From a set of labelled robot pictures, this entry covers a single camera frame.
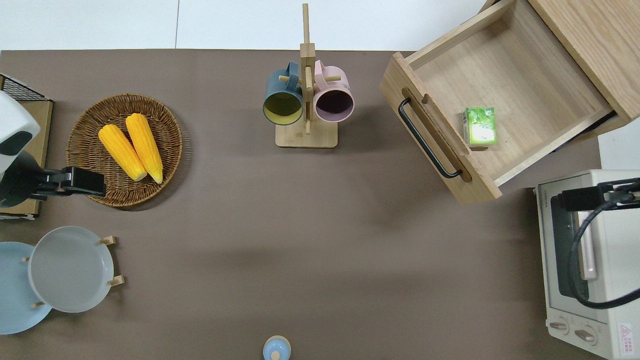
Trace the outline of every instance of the plate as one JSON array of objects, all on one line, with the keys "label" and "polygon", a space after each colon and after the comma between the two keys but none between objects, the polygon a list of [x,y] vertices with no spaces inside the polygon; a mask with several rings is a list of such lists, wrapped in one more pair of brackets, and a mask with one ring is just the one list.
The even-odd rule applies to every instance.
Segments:
[{"label": "plate", "polygon": [[[132,113],[147,117],[163,164],[163,182],[147,176],[133,181],[104,148],[98,131],[115,124],[129,138],[125,119]],[[89,107],[76,122],[67,142],[67,165],[104,174],[104,197],[89,199],[114,208],[141,204],[161,192],[173,178],[182,157],[182,131],[171,111],[161,102],[139,94],[108,97]]]},{"label": "plate", "polygon": [[14,241],[0,242],[0,334],[8,335],[34,327],[49,314],[47,304],[32,308],[40,299],[29,284],[28,263],[33,246]]},{"label": "plate", "polygon": [[41,301],[65,313],[81,313],[109,293],[113,259],[100,237],[77,226],[54,229],[29,260],[29,282]]}]

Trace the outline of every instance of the wicker basket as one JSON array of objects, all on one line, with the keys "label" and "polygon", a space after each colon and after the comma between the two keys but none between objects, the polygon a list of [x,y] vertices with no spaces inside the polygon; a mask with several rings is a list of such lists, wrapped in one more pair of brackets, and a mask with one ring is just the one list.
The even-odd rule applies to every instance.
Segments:
[{"label": "wicker basket", "polygon": [[[147,117],[163,163],[163,182],[150,176],[133,181],[118,166],[98,139],[106,124],[117,125],[129,138],[125,119],[132,113]],[[89,195],[100,204],[120,208],[141,204],[157,195],[173,178],[182,157],[182,133],[176,118],[161,102],[138,94],[108,97],[88,108],[74,125],[67,143],[67,165],[104,174],[105,197]]]}]

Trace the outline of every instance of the white robot part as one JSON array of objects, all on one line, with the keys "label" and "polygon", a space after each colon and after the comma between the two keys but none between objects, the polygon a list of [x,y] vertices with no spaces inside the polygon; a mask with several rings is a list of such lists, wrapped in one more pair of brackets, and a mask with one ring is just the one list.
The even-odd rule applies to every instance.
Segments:
[{"label": "white robot part", "polygon": [[0,179],[39,132],[40,126],[31,114],[7,93],[0,91]]}]

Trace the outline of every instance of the green box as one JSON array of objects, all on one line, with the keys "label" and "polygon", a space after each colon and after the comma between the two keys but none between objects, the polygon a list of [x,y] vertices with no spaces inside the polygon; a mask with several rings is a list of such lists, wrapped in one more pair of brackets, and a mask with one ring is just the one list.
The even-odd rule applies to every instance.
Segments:
[{"label": "green box", "polygon": [[498,142],[493,108],[466,108],[462,124],[465,141],[472,150],[485,150]]}]

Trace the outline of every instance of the pink mug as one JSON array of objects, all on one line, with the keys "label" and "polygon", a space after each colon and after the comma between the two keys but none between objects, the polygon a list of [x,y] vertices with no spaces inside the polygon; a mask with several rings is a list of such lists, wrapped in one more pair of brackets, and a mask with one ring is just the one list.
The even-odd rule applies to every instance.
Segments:
[{"label": "pink mug", "polygon": [[[329,76],[340,76],[340,80],[325,80]],[[317,60],[314,77],[316,115],[328,122],[339,122],[348,118],[353,113],[353,96],[344,71],[339,67],[324,66],[320,60]]]}]

